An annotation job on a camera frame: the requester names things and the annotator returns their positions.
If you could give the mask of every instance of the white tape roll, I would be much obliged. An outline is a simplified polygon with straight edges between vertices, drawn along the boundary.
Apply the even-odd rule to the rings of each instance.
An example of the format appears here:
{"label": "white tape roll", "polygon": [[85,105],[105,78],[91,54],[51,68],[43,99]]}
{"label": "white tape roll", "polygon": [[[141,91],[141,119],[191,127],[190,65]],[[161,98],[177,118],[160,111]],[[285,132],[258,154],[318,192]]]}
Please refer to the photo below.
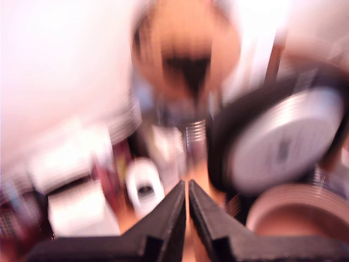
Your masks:
{"label": "white tape roll", "polygon": [[165,197],[156,165],[150,159],[139,158],[127,169],[126,187],[139,217],[144,217]]}

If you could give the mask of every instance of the black object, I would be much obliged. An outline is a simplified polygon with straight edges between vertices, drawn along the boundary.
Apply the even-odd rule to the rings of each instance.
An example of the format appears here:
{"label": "black object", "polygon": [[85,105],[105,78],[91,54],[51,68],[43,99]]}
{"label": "black object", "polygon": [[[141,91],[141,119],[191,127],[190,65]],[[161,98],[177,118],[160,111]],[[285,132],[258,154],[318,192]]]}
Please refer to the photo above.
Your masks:
{"label": "black object", "polygon": [[349,261],[349,246],[319,236],[255,236],[194,181],[190,217],[211,261]]}
{"label": "black object", "polygon": [[[236,189],[232,184],[224,183],[224,176],[227,173],[225,170],[227,166],[226,155],[232,143],[244,132],[248,124],[261,114],[289,96],[305,89],[329,86],[340,92],[345,105],[344,117],[323,159],[329,159],[342,145],[349,130],[349,84],[345,77],[333,68],[318,65],[317,73],[310,85],[300,86],[298,79],[299,74],[295,74],[276,83],[263,84],[263,86],[227,105],[215,116],[213,123],[207,126],[208,174],[215,188],[236,194]],[[309,166],[309,169],[304,170],[304,173],[308,174],[311,169],[314,169],[314,165]]]}
{"label": "black object", "polygon": [[144,134],[138,128],[127,137],[130,153],[133,157],[150,158]]}
{"label": "black object", "polygon": [[34,247],[27,261],[182,261],[185,219],[185,183],[180,181],[122,236],[45,241]]}
{"label": "black object", "polygon": [[59,194],[61,192],[64,192],[64,191],[67,191],[69,189],[72,189],[74,187],[77,187],[77,186],[80,186],[88,181],[92,180],[92,175],[91,174],[84,174],[84,176],[76,179],[76,180],[73,180],[67,184],[64,184],[58,188],[55,188],[55,189],[49,189],[46,193],[46,195],[49,197],[49,196],[52,196],[52,195],[56,195],[56,194]]}
{"label": "black object", "polygon": [[201,91],[200,88],[203,87],[210,62],[210,54],[200,59],[191,59],[189,57],[163,57],[163,66],[170,68],[170,72],[174,72],[174,78],[177,77],[178,74],[184,76],[184,80],[194,98],[198,97]]}

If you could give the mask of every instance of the spool of tape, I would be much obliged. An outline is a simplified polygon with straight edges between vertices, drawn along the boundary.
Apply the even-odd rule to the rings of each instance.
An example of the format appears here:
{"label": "spool of tape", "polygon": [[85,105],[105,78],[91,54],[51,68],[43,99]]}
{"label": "spool of tape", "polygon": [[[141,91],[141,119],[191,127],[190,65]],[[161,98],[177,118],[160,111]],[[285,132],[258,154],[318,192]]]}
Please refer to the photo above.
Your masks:
{"label": "spool of tape", "polygon": [[126,188],[139,217],[152,212],[165,197],[158,169],[147,158],[139,158],[130,164],[126,173]]}

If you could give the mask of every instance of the white wall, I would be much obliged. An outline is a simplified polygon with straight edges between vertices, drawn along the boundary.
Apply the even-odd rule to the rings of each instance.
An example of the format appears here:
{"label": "white wall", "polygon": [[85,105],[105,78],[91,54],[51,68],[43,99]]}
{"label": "white wall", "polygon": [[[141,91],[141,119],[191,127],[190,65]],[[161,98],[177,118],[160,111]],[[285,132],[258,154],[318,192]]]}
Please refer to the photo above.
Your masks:
{"label": "white wall", "polygon": [[62,121],[118,108],[136,2],[1,1],[2,168]]}
{"label": "white wall", "polygon": [[292,0],[231,0],[241,42],[240,61],[223,84],[230,102],[264,81],[275,35],[285,30]]}
{"label": "white wall", "polygon": [[347,0],[293,0],[288,41],[337,41],[349,33],[348,11]]}

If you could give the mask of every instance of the silver spool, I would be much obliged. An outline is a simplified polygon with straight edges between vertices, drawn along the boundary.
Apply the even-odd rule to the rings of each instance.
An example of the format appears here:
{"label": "silver spool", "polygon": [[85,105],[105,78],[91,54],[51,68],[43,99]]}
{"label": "silver spool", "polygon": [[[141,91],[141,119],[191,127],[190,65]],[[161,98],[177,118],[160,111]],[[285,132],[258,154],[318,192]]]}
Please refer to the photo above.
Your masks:
{"label": "silver spool", "polygon": [[185,128],[185,145],[189,165],[206,159],[206,121],[201,120]]}
{"label": "silver spool", "polygon": [[246,194],[291,181],[332,143],[343,116],[332,88],[294,94],[253,121],[229,154],[227,182]]}
{"label": "silver spool", "polygon": [[340,163],[333,172],[328,173],[317,166],[312,184],[347,199],[348,169]]}

